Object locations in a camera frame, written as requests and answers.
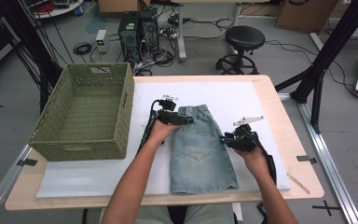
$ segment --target person's arm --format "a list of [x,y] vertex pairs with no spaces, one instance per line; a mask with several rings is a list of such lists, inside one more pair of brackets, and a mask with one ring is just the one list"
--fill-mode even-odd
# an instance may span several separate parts
[[118,182],[103,214],[102,224],[135,222],[157,149],[170,131],[178,127],[156,120],[149,139]]
[[243,157],[246,167],[248,167],[251,174],[255,177],[255,181],[260,188],[263,204],[266,208],[268,224],[298,223],[269,175],[269,168],[261,149],[256,147],[250,152],[235,151]]

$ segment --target denim shorts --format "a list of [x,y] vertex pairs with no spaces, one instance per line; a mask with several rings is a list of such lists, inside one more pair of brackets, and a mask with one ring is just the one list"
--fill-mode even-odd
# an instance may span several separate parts
[[202,194],[237,189],[238,182],[222,134],[207,105],[181,106],[178,115],[193,117],[173,134],[171,193]]

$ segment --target round stool seat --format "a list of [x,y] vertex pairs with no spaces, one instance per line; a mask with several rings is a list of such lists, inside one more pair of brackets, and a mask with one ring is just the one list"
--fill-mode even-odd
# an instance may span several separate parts
[[253,27],[234,26],[227,30],[226,41],[234,49],[245,49],[248,51],[263,46],[266,38],[263,33]]

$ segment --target black stool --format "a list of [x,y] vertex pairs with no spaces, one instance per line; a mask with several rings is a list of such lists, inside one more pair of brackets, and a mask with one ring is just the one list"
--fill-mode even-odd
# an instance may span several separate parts
[[[216,63],[216,69],[222,69],[222,75],[244,75],[241,69],[251,68],[252,72],[248,74],[257,75],[258,73],[257,68],[255,67],[255,63],[250,58],[243,56],[243,54],[245,51],[251,51],[250,54],[252,55],[254,49],[258,49],[264,45],[266,38],[264,37],[263,33],[250,26],[234,26],[227,30],[226,41],[238,53],[228,54],[225,57],[219,59],[219,61]],[[242,59],[248,61],[250,65],[245,65]]]

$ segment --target cardboard box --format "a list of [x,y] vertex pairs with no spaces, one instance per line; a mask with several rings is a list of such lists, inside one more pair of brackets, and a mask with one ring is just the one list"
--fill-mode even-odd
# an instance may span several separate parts
[[284,0],[277,28],[319,33],[340,0]]
[[100,12],[142,11],[150,0],[99,0]]

